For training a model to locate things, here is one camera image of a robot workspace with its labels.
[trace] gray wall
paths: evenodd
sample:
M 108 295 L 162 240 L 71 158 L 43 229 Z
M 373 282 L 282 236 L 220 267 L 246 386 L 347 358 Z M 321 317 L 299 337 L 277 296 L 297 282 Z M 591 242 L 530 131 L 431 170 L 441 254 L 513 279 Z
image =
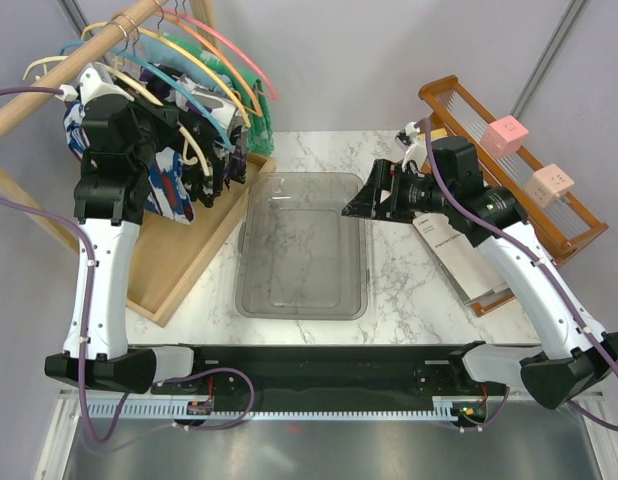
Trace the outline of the gray wall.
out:
M 618 0 L 591 2 L 522 122 L 528 145 L 560 165 L 609 231 L 562 270 L 587 309 L 618 330 Z M 618 382 L 605 383 L 618 422 Z
M 79 3 L 87 18 L 102 21 L 132 2 Z M 450 74 L 496 116 L 505 115 L 568 3 L 215 2 L 222 33 L 260 64 L 280 91 L 281 100 L 272 106 L 277 131 L 402 128 L 427 112 L 418 89 Z
M 55 0 L 35 5 L 0 6 L 0 88 L 22 85 L 32 60 L 74 37 Z M 78 168 L 64 145 L 62 113 L 51 102 L 4 138 L 0 166 L 49 210 L 71 215 Z M 59 390 L 43 361 L 62 347 L 76 268 L 74 255 L 31 220 L 0 207 L 0 479 L 35 472 Z

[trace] white book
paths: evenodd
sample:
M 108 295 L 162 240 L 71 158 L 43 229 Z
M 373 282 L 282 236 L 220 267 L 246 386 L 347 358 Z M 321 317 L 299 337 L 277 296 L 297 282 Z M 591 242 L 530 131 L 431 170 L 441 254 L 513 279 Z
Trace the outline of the white book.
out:
M 427 213 L 416 218 L 413 224 L 465 303 L 508 288 L 494 266 L 471 246 L 467 237 L 451 228 L 447 217 Z

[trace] pink hanger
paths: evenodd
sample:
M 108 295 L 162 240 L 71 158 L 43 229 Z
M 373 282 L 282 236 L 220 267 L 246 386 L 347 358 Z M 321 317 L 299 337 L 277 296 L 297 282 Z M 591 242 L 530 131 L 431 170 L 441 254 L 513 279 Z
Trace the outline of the pink hanger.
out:
M 178 11 L 172 10 L 170 8 L 164 8 L 164 11 L 165 11 L 165 13 L 169 13 L 171 15 L 176 15 L 176 16 L 178 16 L 178 17 L 188 21 L 189 23 L 195 25 L 198 28 L 202 28 L 205 32 L 207 32 L 210 35 L 213 35 L 218 40 L 220 40 L 222 43 L 224 43 L 227 47 L 229 47 L 231 50 L 233 50 L 236 53 L 236 55 L 238 55 L 240 58 L 242 58 L 245 61 L 245 63 L 251 67 L 251 69 L 256 73 L 256 75 L 258 75 L 260 78 L 262 78 L 262 80 L 265 82 L 265 85 L 267 85 L 267 88 L 269 89 L 269 92 L 271 93 L 271 98 L 273 98 L 274 100 L 278 100 L 278 93 L 276 92 L 276 89 L 273 87 L 272 83 L 269 81 L 269 78 L 264 74 L 264 72 L 262 70 L 260 70 L 260 68 L 258 68 L 258 65 L 256 65 L 242 50 L 240 50 L 237 46 L 235 46 L 231 42 L 231 40 L 226 38 L 221 33 L 215 31 L 209 25 L 207 25 L 205 23 L 202 23 L 200 20 L 197 20 L 197 19 L 187 15 L 185 12 L 178 12 Z

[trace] blue hanger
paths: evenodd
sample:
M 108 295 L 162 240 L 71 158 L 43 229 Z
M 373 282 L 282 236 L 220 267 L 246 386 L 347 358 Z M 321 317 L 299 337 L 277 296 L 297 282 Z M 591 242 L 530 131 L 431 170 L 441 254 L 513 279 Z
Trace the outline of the blue hanger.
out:
M 66 43 L 60 49 L 60 55 L 65 55 L 65 51 L 69 48 L 80 47 L 85 43 L 86 42 L 83 40 L 74 40 L 72 42 Z M 120 48 L 115 48 L 112 50 L 112 52 L 115 55 L 121 55 L 131 60 L 132 62 L 140 65 L 141 67 L 149 70 L 151 73 L 153 73 L 158 78 L 160 78 L 163 82 L 167 83 L 169 86 L 171 86 L 172 88 L 182 93 L 184 97 L 187 100 L 189 100 L 191 104 L 194 107 L 196 107 L 207 120 L 209 120 L 209 122 L 214 126 L 214 128 L 218 130 L 218 133 L 220 134 L 220 137 L 222 138 L 222 142 L 223 142 L 222 146 L 229 152 L 234 151 L 235 147 L 231 144 L 231 141 L 229 140 L 229 137 L 227 136 L 227 132 L 225 131 L 225 129 L 222 128 L 222 126 L 218 123 L 218 121 L 215 118 L 213 118 L 213 116 L 207 111 L 207 109 L 200 104 L 200 102 L 196 99 L 196 97 L 194 97 L 193 95 L 191 95 L 191 93 L 189 93 L 187 90 L 182 88 L 182 85 L 179 85 L 178 82 L 175 82 L 171 77 L 169 77 L 169 75 L 165 74 L 159 68 L 155 67 L 154 65 L 151 65 L 150 63 L 145 62 L 144 60 L 137 57 L 136 55 L 133 55 L 129 52 L 125 52 L 124 50 Z

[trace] block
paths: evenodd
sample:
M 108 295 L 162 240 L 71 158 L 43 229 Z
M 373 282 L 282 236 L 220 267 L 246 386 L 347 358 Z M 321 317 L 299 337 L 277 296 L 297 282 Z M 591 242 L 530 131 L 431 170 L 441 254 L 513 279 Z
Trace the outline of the block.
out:
M 541 207 L 564 195 L 573 187 L 573 180 L 558 165 L 547 165 L 531 176 L 525 192 Z
M 527 135 L 529 130 L 509 115 L 487 126 L 480 145 L 491 157 L 499 159 L 517 151 Z

